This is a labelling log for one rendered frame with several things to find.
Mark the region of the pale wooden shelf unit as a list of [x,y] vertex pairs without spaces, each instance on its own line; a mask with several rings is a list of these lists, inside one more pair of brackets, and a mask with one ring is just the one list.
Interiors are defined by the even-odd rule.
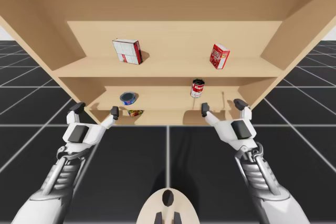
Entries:
[[[0,0],[0,26],[96,122],[118,106],[120,125],[202,125],[203,102],[236,119],[235,98],[255,107],[335,25],[336,0]],[[120,61],[115,39],[138,40],[143,62]]]

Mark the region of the blue flat can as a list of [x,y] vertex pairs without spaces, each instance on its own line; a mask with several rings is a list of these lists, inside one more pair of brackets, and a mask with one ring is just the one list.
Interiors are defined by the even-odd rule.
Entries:
[[131,105],[137,100],[138,96],[139,95],[134,92],[124,92],[120,95],[120,100],[123,105]]

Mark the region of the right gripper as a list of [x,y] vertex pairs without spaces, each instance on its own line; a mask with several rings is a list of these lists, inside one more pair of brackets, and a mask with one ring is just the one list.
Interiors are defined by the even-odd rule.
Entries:
[[241,99],[234,99],[235,107],[240,111],[239,120],[224,120],[220,121],[211,111],[208,103],[202,103],[201,114],[205,121],[215,127],[219,138],[228,143],[232,148],[256,148],[257,144],[254,141],[256,130],[254,129],[251,120],[250,106]]

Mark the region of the tan robot part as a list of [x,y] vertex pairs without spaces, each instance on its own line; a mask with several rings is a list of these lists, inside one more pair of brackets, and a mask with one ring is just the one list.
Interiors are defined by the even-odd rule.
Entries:
[[144,203],[136,224],[200,224],[189,199],[173,188],[153,193]]

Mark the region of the red and white can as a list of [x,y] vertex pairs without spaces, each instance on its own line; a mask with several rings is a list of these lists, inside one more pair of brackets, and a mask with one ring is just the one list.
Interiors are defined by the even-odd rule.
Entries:
[[203,92],[204,85],[205,82],[203,79],[194,79],[191,86],[191,97],[199,98]]

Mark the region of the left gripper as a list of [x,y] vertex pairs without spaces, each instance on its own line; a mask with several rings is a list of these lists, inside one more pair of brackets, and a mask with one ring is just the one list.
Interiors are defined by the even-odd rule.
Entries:
[[[90,147],[98,144],[101,141],[106,129],[112,127],[119,118],[119,108],[117,106],[113,106],[110,110],[110,115],[106,117],[100,125],[80,123],[79,114],[85,110],[85,106],[86,104],[84,102],[79,102],[69,109],[66,117],[67,124],[69,125],[62,137],[66,143],[66,149],[89,149]],[[86,126],[88,128],[87,130],[84,130],[85,134],[81,134],[83,135],[83,137],[80,137],[82,142],[71,142],[73,139],[71,138],[71,135],[79,126]]]

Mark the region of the red and white carton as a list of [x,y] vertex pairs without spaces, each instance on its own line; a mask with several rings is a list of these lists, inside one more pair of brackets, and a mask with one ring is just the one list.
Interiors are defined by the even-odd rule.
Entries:
[[140,65],[143,62],[138,40],[115,39],[112,43],[120,61],[135,65]]

